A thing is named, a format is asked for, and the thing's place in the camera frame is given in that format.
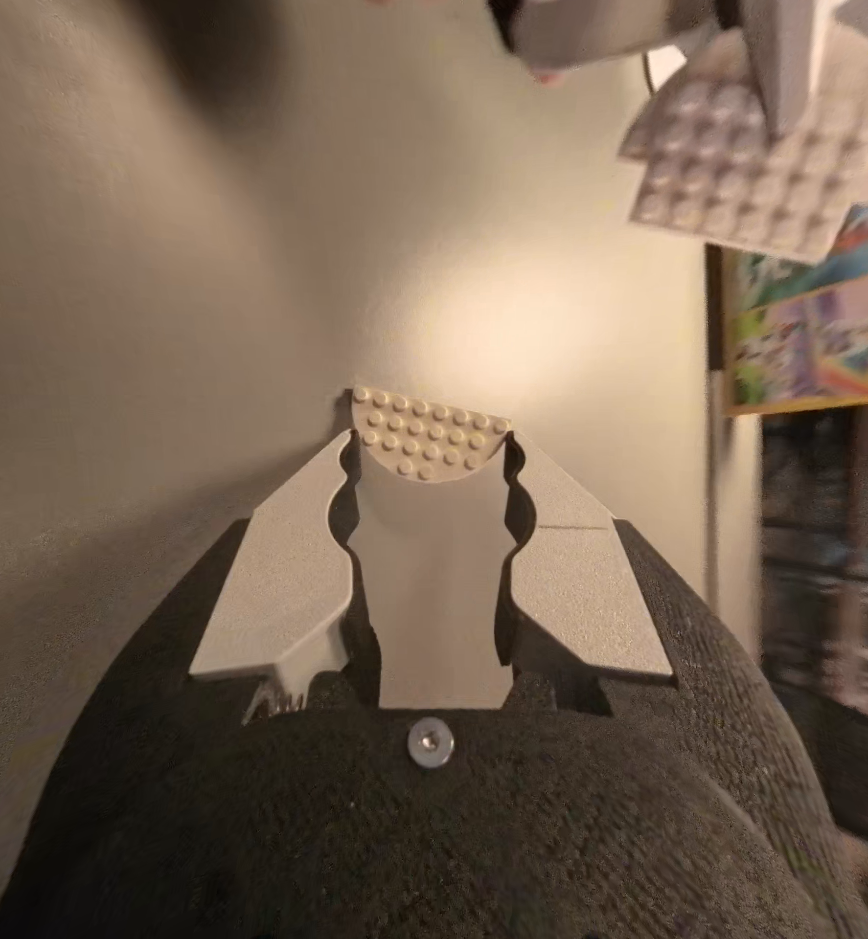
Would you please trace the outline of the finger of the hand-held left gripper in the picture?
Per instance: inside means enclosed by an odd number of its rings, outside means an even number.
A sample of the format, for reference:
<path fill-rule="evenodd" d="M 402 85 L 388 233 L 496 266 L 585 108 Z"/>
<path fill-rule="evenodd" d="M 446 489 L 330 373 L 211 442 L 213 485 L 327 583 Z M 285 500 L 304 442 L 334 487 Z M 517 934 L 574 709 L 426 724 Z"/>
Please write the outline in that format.
<path fill-rule="evenodd" d="M 740 1 L 743 39 L 777 142 L 798 127 L 814 98 L 827 34 L 840 1 Z"/>

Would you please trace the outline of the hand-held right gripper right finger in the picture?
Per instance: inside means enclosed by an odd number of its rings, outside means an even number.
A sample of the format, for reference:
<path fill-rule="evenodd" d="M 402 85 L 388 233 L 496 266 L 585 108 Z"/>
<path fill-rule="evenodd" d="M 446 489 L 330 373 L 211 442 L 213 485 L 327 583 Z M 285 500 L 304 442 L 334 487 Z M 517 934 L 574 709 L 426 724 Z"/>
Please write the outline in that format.
<path fill-rule="evenodd" d="M 613 513 L 532 440 L 505 440 L 513 538 L 496 607 L 499 661 L 558 683 L 671 683 L 674 670 Z"/>

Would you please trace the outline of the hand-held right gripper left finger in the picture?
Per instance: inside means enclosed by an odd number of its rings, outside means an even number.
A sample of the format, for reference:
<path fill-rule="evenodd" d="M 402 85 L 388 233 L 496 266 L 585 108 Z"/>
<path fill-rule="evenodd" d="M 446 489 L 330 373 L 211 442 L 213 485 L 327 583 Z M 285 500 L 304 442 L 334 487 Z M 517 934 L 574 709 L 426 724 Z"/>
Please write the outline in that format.
<path fill-rule="evenodd" d="M 349 660 L 342 622 L 353 598 L 351 558 L 330 525 L 348 480 L 338 434 L 253 511 L 193 656 L 196 680 L 264 678 L 306 694 Z"/>

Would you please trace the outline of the large white round lego plate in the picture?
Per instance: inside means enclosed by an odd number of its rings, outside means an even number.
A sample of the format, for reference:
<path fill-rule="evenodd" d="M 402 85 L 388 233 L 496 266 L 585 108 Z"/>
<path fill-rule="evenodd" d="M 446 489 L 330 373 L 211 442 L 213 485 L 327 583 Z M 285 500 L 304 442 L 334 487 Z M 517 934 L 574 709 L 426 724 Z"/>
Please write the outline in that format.
<path fill-rule="evenodd" d="M 868 38 L 834 22 L 816 93 L 791 134 L 768 134 L 746 45 L 728 30 L 640 112 L 620 157 L 644 164 L 633 221 L 814 265 L 868 205 Z"/>

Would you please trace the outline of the white half round lego plate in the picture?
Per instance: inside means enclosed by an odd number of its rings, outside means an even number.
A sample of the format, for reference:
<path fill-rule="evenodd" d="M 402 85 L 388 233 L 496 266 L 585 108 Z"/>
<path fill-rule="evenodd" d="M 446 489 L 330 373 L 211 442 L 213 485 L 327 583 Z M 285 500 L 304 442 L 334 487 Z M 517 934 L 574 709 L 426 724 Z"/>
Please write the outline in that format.
<path fill-rule="evenodd" d="M 351 389 L 350 413 L 363 455 L 423 485 L 473 476 L 513 429 L 510 418 L 368 385 Z"/>

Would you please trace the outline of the yellow lego set box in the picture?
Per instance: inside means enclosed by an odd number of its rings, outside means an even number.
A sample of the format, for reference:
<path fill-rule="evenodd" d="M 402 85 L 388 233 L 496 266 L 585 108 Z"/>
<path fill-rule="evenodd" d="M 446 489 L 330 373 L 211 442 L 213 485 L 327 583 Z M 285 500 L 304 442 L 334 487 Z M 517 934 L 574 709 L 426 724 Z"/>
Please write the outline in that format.
<path fill-rule="evenodd" d="M 725 251 L 722 271 L 729 414 L 868 405 L 868 206 L 817 265 Z"/>

